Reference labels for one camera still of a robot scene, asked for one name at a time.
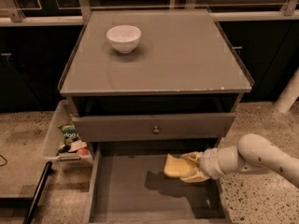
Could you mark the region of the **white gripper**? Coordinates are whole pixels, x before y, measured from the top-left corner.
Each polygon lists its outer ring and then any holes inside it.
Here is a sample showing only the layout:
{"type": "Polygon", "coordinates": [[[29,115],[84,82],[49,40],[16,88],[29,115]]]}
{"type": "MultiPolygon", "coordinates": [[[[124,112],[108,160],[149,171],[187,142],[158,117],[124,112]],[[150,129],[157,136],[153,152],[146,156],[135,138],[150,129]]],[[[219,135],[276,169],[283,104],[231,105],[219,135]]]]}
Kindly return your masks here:
{"type": "Polygon", "coordinates": [[[200,183],[209,178],[219,179],[224,176],[224,172],[218,161],[218,150],[216,148],[207,149],[203,153],[193,151],[181,155],[182,159],[199,163],[199,169],[188,172],[179,179],[185,183],[200,183]]]}

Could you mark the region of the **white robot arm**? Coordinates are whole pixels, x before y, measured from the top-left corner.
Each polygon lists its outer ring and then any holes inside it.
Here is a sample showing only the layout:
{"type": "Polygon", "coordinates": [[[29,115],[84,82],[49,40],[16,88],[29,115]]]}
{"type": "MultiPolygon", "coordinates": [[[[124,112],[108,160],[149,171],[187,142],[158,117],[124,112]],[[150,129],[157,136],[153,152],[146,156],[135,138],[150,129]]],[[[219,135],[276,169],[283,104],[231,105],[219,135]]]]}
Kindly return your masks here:
{"type": "Polygon", "coordinates": [[[195,163],[193,170],[179,178],[187,183],[217,180],[232,173],[257,175],[270,170],[299,188],[299,160],[258,134],[243,135],[236,146],[187,153],[181,158],[195,163]]]}

